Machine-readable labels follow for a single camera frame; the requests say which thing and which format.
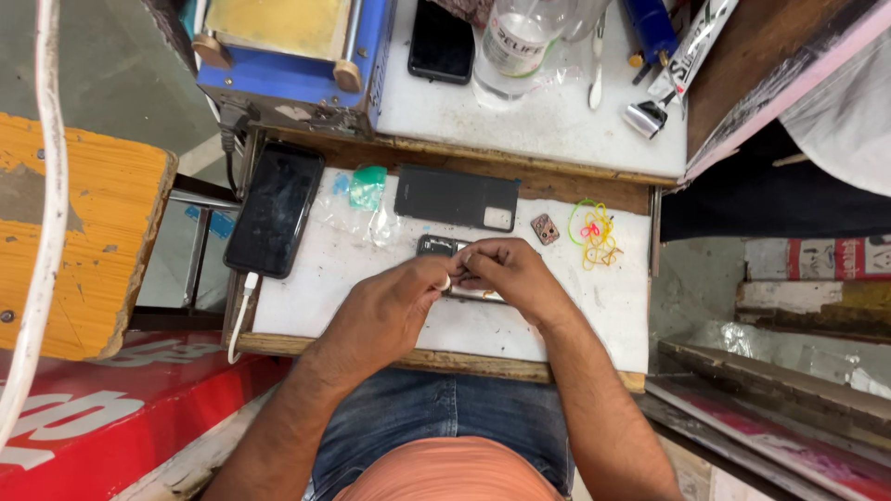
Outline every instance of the metal stand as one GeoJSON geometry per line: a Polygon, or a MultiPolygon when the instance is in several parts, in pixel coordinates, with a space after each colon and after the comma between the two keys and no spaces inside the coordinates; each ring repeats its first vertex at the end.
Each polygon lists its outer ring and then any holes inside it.
{"type": "MultiPolygon", "coordinates": [[[[253,161],[253,144],[249,143],[249,146],[251,146],[251,155],[245,154],[246,163],[253,161]]],[[[242,179],[242,187],[245,183],[246,180],[242,179]]],[[[128,330],[222,331],[225,315],[197,309],[195,302],[198,300],[204,251],[208,245],[208,231],[213,212],[214,210],[241,210],[241,202],[227,188],[181,174],[177,174],[174,179],[169,199],[190,203],[199,209],[198,225],[195,227],[195,236],[192,240],[189,271],[185,280],[183,306],[181,308],[136,306],[133,308],[128,330]]]]}

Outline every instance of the person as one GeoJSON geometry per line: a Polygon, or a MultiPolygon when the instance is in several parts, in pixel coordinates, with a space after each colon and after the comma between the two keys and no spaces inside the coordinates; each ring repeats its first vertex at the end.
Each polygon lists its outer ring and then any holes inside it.
{"type": "Polygon", "coordinates": [[[489,239],[358,283],[203,499],[554,500],[576,466],[598,501],[681,499],[582,312],[525,240],[489,239]],[[414,348],[449,283],[515,307],[544,339],[556,387],[385,368],[414,348]]]}

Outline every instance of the cloth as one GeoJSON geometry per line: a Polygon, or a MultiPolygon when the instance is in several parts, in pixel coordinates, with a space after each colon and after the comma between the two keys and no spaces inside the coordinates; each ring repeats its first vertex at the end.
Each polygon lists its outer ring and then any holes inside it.
{"type": "Polygon", "coordinates": [[[522,456],[480,437],[420,439],[372,464],[334,501],[563,501],[522,456]]]}
{"type": "Polygon", "coordinates": [[[489,13],[495,0],[429,0],[446,9],[454,17],[483,28],[489,22],[489,13]]]}
{"type": "Polygon", "coordinates": [[[314,501],[331,501],[379,458],[419,439],[482,437],[522,456],[562,496],[572,491],[557,387],[465,374],[384,369],[351,392],[325,429],[314,501]]]}
{"type": "Polygon", "coordinates": [[[891,198],[855,188],[811,161],[777,120],[678,193],[662,198],[663,242],[700,236],[856,238],[891,234],[891,198]]]}
{"type": "Polygon", "coordinates": [[[834,177],[891,196],[891,29],[781,115],[801,151],[834,177]]]}

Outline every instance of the white table surface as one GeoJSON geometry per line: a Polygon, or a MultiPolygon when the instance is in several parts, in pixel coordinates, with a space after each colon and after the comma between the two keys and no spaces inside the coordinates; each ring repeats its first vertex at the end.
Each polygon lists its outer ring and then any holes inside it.
{"type": "MultiPolygon", "coordinates": [[[[298,247],[294,268],[284,280],[265,279],[257,301],[253,331],[318,337],[328,325],[340,303],[360,280],[414,257],[418,238],[424,234],[447,236],[466,241],[487,237],[518,236],[538,251],[545,264],[576,304],[607,347],[617,370],[646,373],[648,360],[648,251],[650,218],[621,210],[614,216],[617,246],[624,252],[610,266],[582,269],[582,248],[565,235],[573,205],[553,200],[519,200],[512,234],[462,226],[445,225],[414,218],[401,218],[391,244],[379,247],[362,235],[337,229],[325,222],[339,207],[350,226],[367,228],[371,213],[348,208],[348,197],[332,197],[338,173],[350,172],[327,168],[319,194],[298,247]],[[544,246],[529,225],[535,217],[547,213],[557,223],[561,236],[544,246]]],[[[398,178],[388,176],[381,200],[392,216],[398,178]]],[[[579,210],[577,218],[584,218],[579,210]]],[[[475,300],[443,298],[430,309],[421,329],[418,348],[471,353],[490,357],[545,361],[547,353],[540,335],[513,307],[475,300]]]]}
{"type": "MultiPolygon", "coordinates": [[[[624,9],[609,8],[603,43],[603,97],[587,106],[590,77],[536,91],[509,111],[477,103],[470,85],[457,86],[408,74],[408,52],[417,0],[398,0],[377,130],[394,136],[563,160],[661,177],[681,177],[686,166],[687,124],[680,108],[668,109],[665,128],[648,140],[622,119],[629,103],[649,101],[650,72],[640,85],[627,59],[636,50],[624,9]]],[[[591,54],[591,39],[579,42],[591,54]]]]}

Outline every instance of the floor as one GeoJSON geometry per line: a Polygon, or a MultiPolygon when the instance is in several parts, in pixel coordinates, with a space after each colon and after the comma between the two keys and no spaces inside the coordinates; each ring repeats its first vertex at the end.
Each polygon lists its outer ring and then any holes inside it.
{"type": "MultiPolygon", "coordinates": [[[[7,69],[0,72],[0,111],[32,119],[37,118],[34,8],[33,2],[13,2],[0,19],[0,67],[7,69]]],[[[203,93],[138,0],[62,3],[60,60],[66,126],[180,156],[218,132],[203,93]]],[[[196,177],[225,185],[223,162],[213,162],[196,177]]],[[[195,228],[186,208],[168,204],[138,304],[180,306],[195,228]]],[[[201,306],[218,304],[225,291],[224,249],[225,241],[209,237],[201,306]]],[[[695,332],[709,320],[732,319],[742,252],[742,242],[728,238],[672,242],[661,249],[650,303],[651,347],[668,335],[695,332]]],[[[655,364],[656,357],[650,357],[651,372],[655,364]]]]}

